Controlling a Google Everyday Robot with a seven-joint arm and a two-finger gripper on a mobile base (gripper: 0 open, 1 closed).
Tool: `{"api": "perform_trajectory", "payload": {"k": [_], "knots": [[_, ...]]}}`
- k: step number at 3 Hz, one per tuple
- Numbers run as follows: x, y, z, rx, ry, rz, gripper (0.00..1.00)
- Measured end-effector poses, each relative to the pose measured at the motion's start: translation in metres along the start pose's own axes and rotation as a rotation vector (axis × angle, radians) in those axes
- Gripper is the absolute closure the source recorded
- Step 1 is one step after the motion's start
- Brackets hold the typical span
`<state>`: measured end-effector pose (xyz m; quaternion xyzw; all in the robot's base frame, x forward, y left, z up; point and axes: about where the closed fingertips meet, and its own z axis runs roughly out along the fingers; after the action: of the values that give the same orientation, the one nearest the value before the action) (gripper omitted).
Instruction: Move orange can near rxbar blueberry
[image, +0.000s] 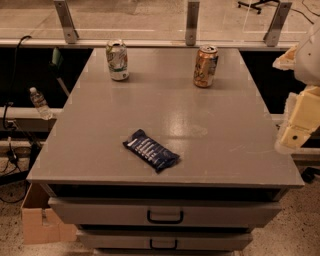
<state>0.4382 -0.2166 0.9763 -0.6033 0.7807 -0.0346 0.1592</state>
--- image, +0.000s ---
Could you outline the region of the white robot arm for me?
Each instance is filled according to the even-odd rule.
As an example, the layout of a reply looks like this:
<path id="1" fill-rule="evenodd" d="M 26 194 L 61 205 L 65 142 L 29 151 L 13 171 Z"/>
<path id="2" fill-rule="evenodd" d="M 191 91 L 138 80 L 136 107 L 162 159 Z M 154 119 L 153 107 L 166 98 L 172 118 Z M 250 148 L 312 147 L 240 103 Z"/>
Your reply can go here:
<path id="1" fill-rule="evenodd" d="M 299 94 L 288 95 L 275 142 L 279 153 L 292 154 L 320 127 L 320 21 L 272 66 L 284 71 L 293 70 L 295 79 L 306 85 Z"/>

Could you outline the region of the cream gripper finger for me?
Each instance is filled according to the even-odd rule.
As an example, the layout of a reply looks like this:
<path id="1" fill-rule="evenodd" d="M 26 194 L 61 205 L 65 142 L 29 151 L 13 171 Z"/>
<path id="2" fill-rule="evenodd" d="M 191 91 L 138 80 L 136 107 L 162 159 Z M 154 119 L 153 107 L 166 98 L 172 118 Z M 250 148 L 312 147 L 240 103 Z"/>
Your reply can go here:
<path id="1" fill-rule="evenodd" d="M 280 57 L 276 58 L 272 66 L 276 69 L 287 71 L 295 68 L 295 55 L 298 46 L 292 46 Z"/>
<path id="2" fill-rule="evenodd" d="M 307 85 L 299 94 L 289 93 L 275 150 L 292 154 L 320 127 L 320 87 Z"/>

